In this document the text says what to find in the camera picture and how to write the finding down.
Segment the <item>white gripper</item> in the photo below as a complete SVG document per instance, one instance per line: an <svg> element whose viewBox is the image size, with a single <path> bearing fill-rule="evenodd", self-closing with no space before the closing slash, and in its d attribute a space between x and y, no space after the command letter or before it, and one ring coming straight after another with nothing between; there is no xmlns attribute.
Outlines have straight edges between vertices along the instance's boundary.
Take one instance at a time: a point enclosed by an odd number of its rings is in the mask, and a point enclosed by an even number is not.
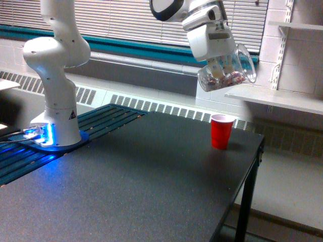
<svg viewBox="0 0 323 242"><path fill-rule="evenodd" d="M226 55L225 73L234 71L232 56L229 54L234 51L236 43L227 20L185 20L182 26L187 32L194 58L199 62L208 61L208 67L214 78L224 76L222 67L215 57Z"/></svg>

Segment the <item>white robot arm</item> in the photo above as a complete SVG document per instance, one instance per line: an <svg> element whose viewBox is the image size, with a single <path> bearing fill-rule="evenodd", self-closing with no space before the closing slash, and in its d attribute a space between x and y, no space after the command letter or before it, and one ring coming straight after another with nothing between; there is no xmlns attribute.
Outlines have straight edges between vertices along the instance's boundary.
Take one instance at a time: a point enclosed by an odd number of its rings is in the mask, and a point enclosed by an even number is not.
<svg viewBox="0 0 323 242"><path fill-rule="evenodd" d="M235 53L222 1L150 1L149 6L157 20L182 24L194 58L207 61L211 70L218 57ZM65 69L87 63L91 51L76 25L74 1L41 1L40 9L54 36L28 40L23 48L24 60L40 76L45 94L44 112L30 123L37 130L25 137L45 148L71 146L81 141L81 133L76 86Z"/></svg>

